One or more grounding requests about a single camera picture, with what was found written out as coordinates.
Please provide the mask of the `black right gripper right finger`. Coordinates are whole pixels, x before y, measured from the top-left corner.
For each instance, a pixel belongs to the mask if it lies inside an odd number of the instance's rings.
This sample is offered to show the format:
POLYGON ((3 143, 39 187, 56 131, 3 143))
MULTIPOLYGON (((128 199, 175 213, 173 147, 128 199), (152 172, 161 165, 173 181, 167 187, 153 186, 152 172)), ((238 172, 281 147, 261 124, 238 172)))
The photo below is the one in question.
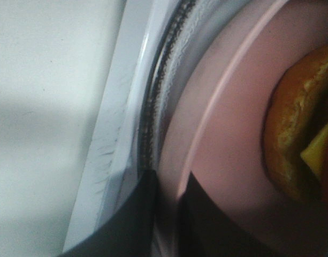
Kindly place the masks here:
POLYGON ((180 200, 179 256, 278 256, 228 218, 191 173, 180 200))

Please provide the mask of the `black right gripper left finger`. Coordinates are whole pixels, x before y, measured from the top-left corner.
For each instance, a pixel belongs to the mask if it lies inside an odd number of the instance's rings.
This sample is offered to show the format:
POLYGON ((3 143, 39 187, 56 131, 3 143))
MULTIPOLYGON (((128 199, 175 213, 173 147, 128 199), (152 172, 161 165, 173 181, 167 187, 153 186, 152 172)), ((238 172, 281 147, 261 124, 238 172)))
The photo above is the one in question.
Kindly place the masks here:
POLYGON ((119 210, 61 256, 151 256, 157 176, 147 170, 119 210))

